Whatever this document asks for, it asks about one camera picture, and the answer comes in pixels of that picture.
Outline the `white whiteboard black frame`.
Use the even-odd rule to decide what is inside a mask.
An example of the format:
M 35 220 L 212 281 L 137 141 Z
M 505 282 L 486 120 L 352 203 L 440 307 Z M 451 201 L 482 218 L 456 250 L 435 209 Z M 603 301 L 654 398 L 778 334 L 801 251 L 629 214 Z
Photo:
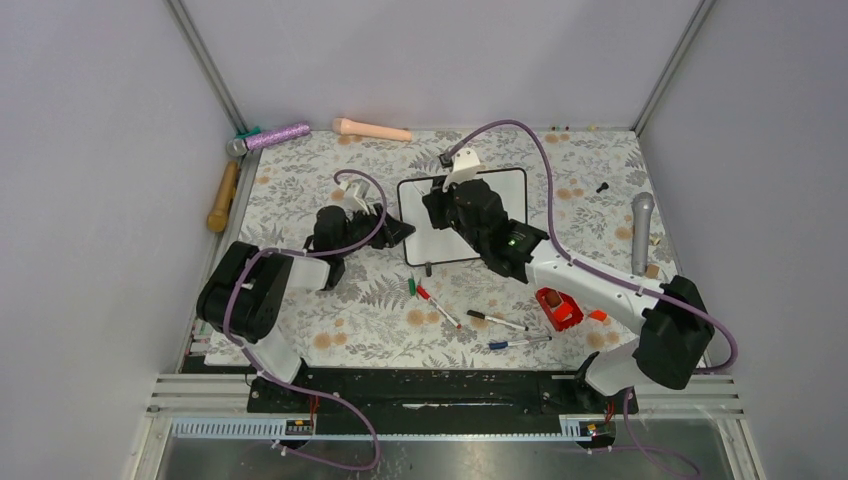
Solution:
M 483 171 L 475 176 L 484 180 L 502 199 L 510 219 L 527 221 L 527 175 L 514 167 Z M 443 264 L 479 259 L 480 256 L 452 229 L 437 230 L 422 202 L 434 177 L 405 179 L 397 186 L 400 220 L 412 225 L 415 232 L 404 240 L 406 263 L 423 267 L 427 263 Z

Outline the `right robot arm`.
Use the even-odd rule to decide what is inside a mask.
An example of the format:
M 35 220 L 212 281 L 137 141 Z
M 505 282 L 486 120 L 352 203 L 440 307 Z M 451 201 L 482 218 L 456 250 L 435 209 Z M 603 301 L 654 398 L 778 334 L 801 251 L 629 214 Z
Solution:
M 715 328 L 692 281 L 639 278 L 569 253 L 553 235 L 509 218 L 482 179 L 447 185 L 438 177 L 422 203 L 432 227 L 455 231 L 489 270 L 597 307 L 634 334 L 580 366 L 573 396 L 583 410 L 597 412 L 636 385 L 682 390 L 696 373 Z

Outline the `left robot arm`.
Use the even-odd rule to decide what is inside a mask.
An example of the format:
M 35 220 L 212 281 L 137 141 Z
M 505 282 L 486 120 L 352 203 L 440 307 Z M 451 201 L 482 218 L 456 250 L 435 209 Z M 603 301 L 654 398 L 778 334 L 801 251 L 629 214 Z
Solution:
M 330 291 L 345 273 L 346 256 L 364 246 L 393 248 L 415 232 L 379 203 L 352 214 L 326 206 L 317 212 L 303 252 L 233 242 L 201 290 L 196 314 L 239 347 L 263 378 L 276 379 L 271 395 L 282 408 L 299 410 L 311 387 L 297 375 L 302 358 L 278 325 L 285 295 Z

